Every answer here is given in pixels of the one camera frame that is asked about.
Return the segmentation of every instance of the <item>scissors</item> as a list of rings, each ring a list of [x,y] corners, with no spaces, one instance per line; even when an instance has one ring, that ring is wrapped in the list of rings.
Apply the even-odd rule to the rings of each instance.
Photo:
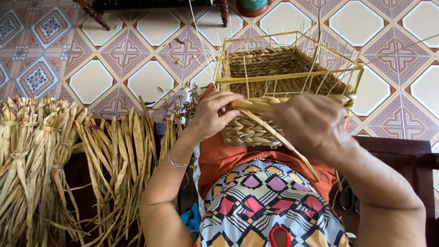
[[[348,204],[344,205],[343,201],[346,201],[344,200],[344,197],[346,196],[348,197],[347,198]],[[359,211],[360,207],[357,207],[358,202],[359,202],[358,197],[354,194],[349,184],[344,185],[342,191],[337,195],[337,205],[341,207],[343,210],[352,211],[356,214],[360,214]]]

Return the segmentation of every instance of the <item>woven basket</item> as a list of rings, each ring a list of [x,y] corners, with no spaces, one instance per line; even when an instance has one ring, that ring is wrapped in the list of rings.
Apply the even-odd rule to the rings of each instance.
[[[295,46],[260,48],[237,53],[224,52],[222,60],[223,80],[224,78],[247,77],[247,82],[237,83],[233,81],[232,84],[223,82],[221,88],[242,94],[251,102],[260,105],[284,102],[288,98],[303,92],[313,94],[317,92],[340,103],[346,109],[345,119],[347,119],[353,109],[357,86],[346,85],[334,75],[335,73],[328,73],[328,70],[318,63],[313,68],[313,72],[316,73],[311,73],[310,76],[309,72],[313,63],[313,58]],[[266,79],[267,76],[274,78],[278,75],[291,76],[288,76],[290,78],[287,79],[255,81],[255,78],[258,77]],[[283,134],[283,131],[277,125],[271,122],[266,123],[280,135]],[[227,145],[266,145],[276,148],[277,145],[281,144],[261,124],[244,115],[234,118],[223,129],[222,134]]]

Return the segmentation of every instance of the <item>basket frame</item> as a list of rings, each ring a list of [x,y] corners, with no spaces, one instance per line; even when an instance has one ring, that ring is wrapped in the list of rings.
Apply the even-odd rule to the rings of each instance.
[[[333,54],[336,57],[345,60],[346,62],[348,62],[351,65],[347,66],[348,68],[346,68],[346,69],[336,69],[336,70],[330,70],[330,71],[314,71],[314,72],[303,72],[303,73],[291,73],[291,74],[284,74],[284,75],[254,76],[254,77],[241,77],[241,78],[221,77],[222,68],[223,68],[223,65],[224,65],[225,60],[226,60],[225,53],[226,53],[226,44],[227,43],[252,40],[252,39],[257,39],[257,38],[266,38],[266,37],[269,37],[271,39],[272,36],[287,35],[287,34],[296,34],[296,41],[295,41],[296,44],[297,44],[297,41],[300,37],[304,37],[305,39],[310,40],[311,42],[316,44],[317,46],[316,46],[316,50],[314,52],[314,57],[313,57],[314,60],[316,59],[315,56],[318,54],[320,49],[324,49],[324,50],[328,51],[330,54]],[[312,39],[311,37],[308,37],[307,35],[305,35],[304,33],[300,32],[300,31],[292,31],[292,32],[286,32],[286,33],[275,33],[275,34],[270,34],[270,35],[263,35],[263,36],[256,36],[256,37],[242,38],[242,39],[234,39],[234,40],[233,39],[223,39],[223,48],[221,51],[221,57],[219,59],[219,66],[218,66],[218,71],[216,73],[215,82],[217,84],[236,84],[236,83],[248,83],[248,82],[257,82],[257,81],[291,79],[291,78],[299,78],[299,77],[306,77],[306,76],[317,76],[317,75],[325,75],[327,73],[354,72],[355,70],[359,70],[359,74],[358,74],[358,77],[356,79],[355,87],[354,87],[354,92],[356,92],[358,85],[360,83],[361,77],[362,77],[363,72],[364,72],[363,66],[364,66],[363,64],[359,64],[357,62],[350,60],[349,58],[347,58],[347,57],[343,56],[342,54],[335,52],[332,49],[322,45],[318,41]]]

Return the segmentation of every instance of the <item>wooden chair leg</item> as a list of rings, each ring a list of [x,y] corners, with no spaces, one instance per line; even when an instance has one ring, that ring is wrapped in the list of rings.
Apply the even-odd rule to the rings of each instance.
[[[102,16],[98,14],[95,10],[91,8],[90,4],[87,4],[84,2],[84,0],[73,0],[75,3],[81,5],[82,9],[91,17],[93,18],[97,23],[99,23],[101,26],[103,26],[107,31],[110,31],[111,28],[108,26],[108,24],[104,21]]]
[[[221,0],[219,4],[219,10],[221,11],[221,19],[223,20],[224,27],[227,27],[229,22],[229,2],[228,0]]]

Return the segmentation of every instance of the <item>wicker basket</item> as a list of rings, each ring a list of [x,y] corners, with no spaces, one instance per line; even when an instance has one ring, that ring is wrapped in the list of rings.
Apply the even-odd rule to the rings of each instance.
[[[308,39],[315,44],[314,58],[303,53],[299,46],[259,48],[252,51],[229,53],[224,50],[227,42],[240,42],[249,39],[225,40],[216,82],[223,90],[242,94],[251,102],[261,105],[284,102],[288,98],[304,92],[314,94],[317,92],[317,94],[328,96],[340,103],[346,109],[345,118],[347,119],[353,109],[356,88],[363,73],[363,67],[335,51],[319,45],[315,40],[300,32],[271,36],[291,33],[299,34],[303,39]],[[319,54],[319,49],[324,49],[333,54],[334,58],[337,57],[345,61],[348,64],[346,69],[328,71],[316,63],[315,56]],[[355,85],[346,85],[337,77],[340,73],[351,73],[353,70],[360,71]],[[283,131],[277,125],[271,122],[265,123],[282,135]],[[267,127],[261,126],[259,121],[254,121],[240,114],[223,129],[223,138],[227,145],[267,145],[276,148],[281,143],[279,138],[270,132],[272,131],[267,131]]]

